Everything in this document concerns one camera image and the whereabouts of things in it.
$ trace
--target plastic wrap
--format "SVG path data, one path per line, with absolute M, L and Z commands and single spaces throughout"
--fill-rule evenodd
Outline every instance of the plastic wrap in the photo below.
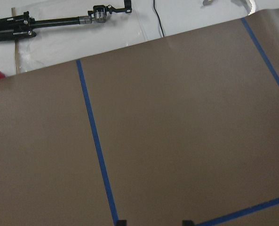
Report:
M 86 16 L 94 5 L 123 8 L 122 0 L 53 0 L 16 8 L 38 20 Z M 36 29 L 37 37 L 21 40 L 17 60 L 20 73 L 95 55 L 146 41 L 136 9 L 131 14 L 108 13 L 107 22 Z

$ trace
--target black wire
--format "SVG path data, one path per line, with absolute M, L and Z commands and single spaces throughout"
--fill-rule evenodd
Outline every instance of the black wire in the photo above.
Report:
M 155 10 L 156 16 L 157 16 L 157 18 L 158 18 L 158 21 L 159 21 L 159 25 L 160 25 L 160 29 L 161 29 L 162 36 L 165 37 L 165 36 L 164 36 L 163 29 L 162 29 L 162 25 L 161 25 L 161 20 L 160 20 L 160 17 L 159 17 L 159 15 L 158 15 L 158 12 L 157 12 L 157 10 L 156 10 L 156 7 L 155 7 L 155 0 L 153 0 L 153 7 L 154 7 L 154 10 Z

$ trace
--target black cable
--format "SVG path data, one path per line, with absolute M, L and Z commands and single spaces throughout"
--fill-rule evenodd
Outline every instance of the black cable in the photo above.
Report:
M 153 7 L 154 7 L 154 10 L 155 10 L 156 16 L 157 16 L 157 18 L 158 18 L 158 21 L 159 21 L 159 25 L 160 25 L 160 29 L 161 29 L 162 36 L 165 37 L 165 36 L 164 36 L 163 29 L 162 29 L 162 25 L 161 25 L 161 20 L 160 20 L 160 17 L 159 17 L 159 15 L 158 15 L 158 12 L 157 12 L 157 10 L 156 10 L 156 7 L 155 7 L 155 0 L 153 0 Z

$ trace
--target blue tape line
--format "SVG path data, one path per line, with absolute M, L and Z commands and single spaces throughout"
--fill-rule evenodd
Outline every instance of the blue tape line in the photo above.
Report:
M 115 207 L 115 202 L 114 202 L 114 198 L 113 198 L 113 194 L 112 194 L 112 190 L 111 190 L 111 186 L 110 186 L 110 181 L 109 181 L 108 174 L 107 174 L 107 169 L 106 169 L 106 165 L 105 165 L 105 161 L 104 161 L 104 156 L 103 156 L 100 140 L 98 138 L 96 123 L 95 123 L 94 116 L 93 116 L 93 111 L 92 111 L 92 107 L 91 107 L 91 103 L 90 103 L 90 99 L 89 99 L 89 93 L 88 93 L 88 89 L 87 89 L 87 85 L 86 85 L 86 81 L 85 81 L 85 77 L 84 77 L 84 72 L 82 69 L 82 64 L 81 64 L 80 60 L 77 60 L 76 63 L 78 66 L 80 82 L 81 82 L 81 86 L 82 86 L 82 90 L 83 90 L 83 95 L 84 95 L 84 100 L 85 100 L 85 104 L 86 104 L 86 108 L 87 108 L 91 131 L 92 131 L 92 135 L 93 135 L 93 140 L 94 140 L 94 144 L 96 146 L 96 153 L 97 153 L 98 161 L 99 161 L 102 176 L 103 176 L 104 186 L 106 189 L 106 194 L 107 194 L 107 198 L 108 198 L 108 202 L 109 202 L 109 207 L 110 207 L 113 223 L 115 225 L 116 222 L 118 221 L 119 217 L 118 217 L 116 207 Z
M 269 68 L 270 72 L 272 73 L 275 81 L 277 82 L 278 86 L 279 86 L 279 76 L 277 74 L 277 72 L 275 71 L 273 65 L 271 64 L 270 60 L 268 59 L 265 51 L 263 50 L 261 44 L 259 43 L 259 41 L 257 40 L 255 34 L 253 33 L 251 27 L 249 26 L 247 20 L 245 18 L 241 18 L 241 21 L 244 25 L 244 27 L 246 28 L 248 34 L 250 35 L 253 43 L 255 44 L 256 48 L 258 49 L 259 53 L 261 54 L 264 62 L 266 63 L 267 67 Z
M 278 205 L 278 204 L 279 204 L 279 198 L 273 199 L 273 200 L 271 200 L 269 202 L 264 202 L 264 203 L 258 204 L 256 206 L 253 206 L 253 207 L 250 207 L 250 208 L 247 208 L 247 209 L 244 209 L 244 210 L 240 210 L 240 211 L 237 211 L 237 212 L 225 215 L 223 217 L 216 218 L 216 219 L 213 219 L 213 220 L 210 220 L 210 221 L 198 224 L 197 226 L 214 226 L 214 225 L 218 225 L 218 224 L 224 223 L 226 221 L 234 220 L 236 218 L 240 218 L 242 216 L 245 216 L 245 215 L 248 215 L 248 214 L 260 211 L 260 210 L 264 210 L 266 208 L 269 208 L 269 207 L 272 207 L 272 206 L 275 206 L 275 205 Z

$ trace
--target blue tape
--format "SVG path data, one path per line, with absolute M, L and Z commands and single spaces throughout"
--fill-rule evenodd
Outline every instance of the blue tape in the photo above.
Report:
M 88 89 L 87 89 L 87 85 L 86 85 L 86 81 L 85 81 L 85 77 L 84 77 L 84 72 L 82 69 L 82 64 L 81 64 L 80 60 L 77 60 L 76 63 L 78 66 L 80 82 L 81 82 L 81 86 L 82 86 L 82 90 L 83 90 L 83 96 L 84 96 L 84 100 L 85 100 L 85 104 L 86 104 L 86 108 L 87 108 L 87 113 L 88 113 L 88 118 L 89 118 L 91 131 L 92 131 L 92 135 L 93 135 L 93 140 L 94 140 L 94 144 L 96 146 L 96 153 L 97 153 L 98 161 L 99 161 L 101 172 L 102 172 L 102 177 L 103 177 L 104 186 L 106 189 L 106 194 L 107 194 L 107 198 L 108 198 L 108 202 L 109 202 L 109 207 L 110 207 L 113 223 L 115 225 L 116 222 L 118 221 L 119 217 L 118 217 L 116 207 L 115 207 L 115 202 L 114 202 L 114 198 L 113 198 L 113 194 L 112 194 L 112 190 L 111 190 L 111 186 L 110 186 L 110 181 L 108 178 L 108 173 L 107 173 L 107 169 L 106 169 L 106 165 L 105 165 L 105 161 L 104 161 L 104 156 L 103 156 L 100 140 L 98 138 L 96 123 L 95 123 L 94 116 L 93 116 L 93 111 L 92 111 L 92 107 L 91 107 L 91 103 L 90 103 L 90 99 L 89 99 L 89 93 L 88 93 Z
M 275 71 L 273 65 L 271 64 L 270 60 L 268 59 L 265 51 L 263 50 L 261 44 L 259 43 L 259 41 L 257 40 L 255 34 L 253 33 L 251 27 L 249 26 L 247 20 L 245 18 L 241 18 L 241 21 L 244 25 L 244 27 L 246 28 L 248 34 L 250 35 L 253 43 L 255 44 L 256 48 L 258 49 L 259 53 L 261 54 L 264 62 L 266 63 L 267 67 L 269 68 L 271 74 L 273 75 L 275 81 L 277 82 L 278 86 L 279 86 L 279 76 L 277 74 L 277 72 Z
M 242 216 L 245 216 L 245 215 L 260 211 L 260 210 L 264 210 L 266 208 L 269 208 L 269 207 L 272 207 L 272 206 L 275 206 L 275 205 L 278 205 L 278 204 L 279 204 L 279 198 L 273 199 L 269 202 L 264 202 L 264 203 L 258 204 L 256 206 L 253 206 L 253 207 L 250 207 L 250 208 L 247 208 L 247 209 L 244 209 L 244 210 L 240 210 L 240 211 L 225 215 L 223 217 L 216 218 L 216 219 L 198 224 L 197 226 L 218 225 L 218 224 L 224 223 L 226 221 L 234 220 L 236 218 L 240 218 Z

